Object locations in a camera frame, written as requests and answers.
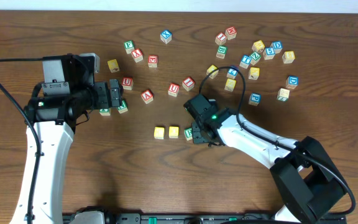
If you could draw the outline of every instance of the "wooden surface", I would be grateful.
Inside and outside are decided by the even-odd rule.
[[[238,29],[237,37],[227,42],[226,58],[216,58],[215,35],[229,26]],[[173,32],[167,45],[159,37],[164,29]],[[283,64],[282,53],[261,59],[259,79],[247,81],[241,113],[273,133],[321,141],[358,202],[358,15],[0,11],[0,58],[95,52],[101,59],[97,81],[134,78],[134,89],[124,92],[127,113],[106,118],[96,111],[77,128],[64,212],[87,205],[145,213],[277,211],[282,201],[264,166],[233,148],[193,145],[183,135],[191,123],[183,104],[197,94],[206,69],[239,65],[259,39],[266,45],[281,40],[296,60]],[[135,63],[125,52],[126,40],[145,58],[158,55],[158,69],[148,68],[146,59]],[[107,61],[114,58],[121,71],[110,73]],[[300,84],[283,103],[277,91],[289,75],[299,76]],[[188,76],[196,87],[168,96],[169,84]],[[40,62],[0,64],[0,81],[22,106],[43,78]],[[225,82],[221,71],[203,93],[235,107],[241,83],[228,92]],[[148,105],[140,98],[146,89],[154,93]],[[262,95],[256,107],[247,104],[253,91]],[[155,126],[170,125],[180,127],[179,139],[153,138]],[[19,198],[26,144],[23,118],[0,91],[0,223],[11,219]],[[334,209],[349,206],[346,196]],[[348,220],[358,223],[358,204]]]

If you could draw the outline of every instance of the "white wall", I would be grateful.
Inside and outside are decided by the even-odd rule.
[[[358,13],[358,0],[0,0],[0,9]]]

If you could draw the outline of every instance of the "cube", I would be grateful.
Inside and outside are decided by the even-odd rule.
[[[289,89],[293,90],[297,86],[298,86],[298,77],[289,76],[287,78],[287,82],[285,83],[285,88],[289,88]]]
[[[284,63],[292,63],[295,60],[295,54],[293,51],[284,52],[283,54],[283,62]]]
[[[258,106],[260,103],[261,95],[258,93],[251,93],[251,96],[249,97],[248,104],[253,106]]]
[[[247,55],[242,56],[240,67],[248,68],[249,64],[251,63],[251,58]]]
[[[177,97],[179,93],[179,85],[171,83],[168,88],[168,94]]]
[[[228,78],[226,81],[226,85],[224,86],[224,90],[233,91],[235,86],[236,86],[236,81],[231,78]]]
[[[109,65],[111,73],[119,71],[117,59],[110,60],[110,61],[107,62],[107,64]]]
[[[187,141],[193,139],[193,130],[192,130],[192,128],[185,129],[185,137],[186,137]]]
[[[110,109],[100,109],[99,113],[102,116],[110,116],[111,115],[111,108]]]
[[[287,101],[287,99],[290,97],[290,91],[289,90],[286,90],[284,88],[281,88],[279,91],[278,91],[278,94],[277,94],[277,99],[280,100],[280,101]]]
[[[257,80],[259,78],[259,68],[251,67],[248,73],[248,79]]]
[[[155,139],[164,139],[165,128],[155,127],[154,128],[154,138]]]
[[[123,78],[122,79],[122,87],[125,90],[132,90],[134,87],[134,81],[131,78]]]
[[[231,78],[231,79],[236,79],[237,73],[238,73],[237,70],[230,68],[229,71],[227,71],[226,77]]]
[[[125,113],[128,111],[127,103],[125,100],[121,101],[121,106],[117,107],[118,113]]]
[[[227,52],[226,46],[219,46],[218,51],[216,52],[216,57],[224,58],[224,56],[226,55],[226,52]]]
[[[226,29],[224,35],[226,35],[228,40],[236,38],[237,30],[234,27],[229,27]]]
[[[127,54],[130,54],[132,51],[135,50],[135,45],[134,45],[133,41],[131,41],[131,40],[124,42],[124,47],[125,47],[125,51],[127,52]]]
[[[192,78],[187,77],[182,81],[181,85],[186,91],[190,91],[192,88],[194,88],[195,82]]]
[[[143,54],[139,49],[132,51],[131,54],[132,54],[132,58],[135,60],[136,63],[143,60]]]
[[[265,50],[265,45],[261,40],[258,40],[252,45],[252,50],[254,52],[262,53]]]
[[[141,97],[142,97],[142,100],[148,104],[150,103],[151,101],[153,101],[153,94],[149,91],[149,90],[146,90],[144,91],[142,94],[141,94]]]
[[[224,45],[226,41],[227,41],[227,37],[222,32],[220,32],[215,38],[215,43],[218,45]]]
[[[274,49],[273,47],[266,47],[264,50],[264,59],[265,60],[270,60],[274,58]]]
[[[158,57],[156,55],[149,55],[149,68],[157,68]]]
[[[274,53],[278,54],[283,49],[283,44],[281,43],[281,41],[275,41],[271,44],[270,47],[273,47]]]
[[[179,127],[169,127],[169,138],[179,138]]]
[[[162,31],[160,38],[161,38],[162,42],[167,44],[172,40],[172,33],[169,32],[169,30],[164,30],[164,31]]]
[[[260,54],[257,52],[253,52],[249,57],[251,58],[251,65],[255,65],[260,60]]]
[[[215,70],[215,69],[218,69],[215,65],[211,65],[207,70],[206,70],[206,75],[209,75],[213,70]],[[216,75],[218,75],[218,72],[219,72],[219,70],[218,71],[215,71],[214,73],[212,73],[209,77],[210,78],[215,78],[216,77]]]

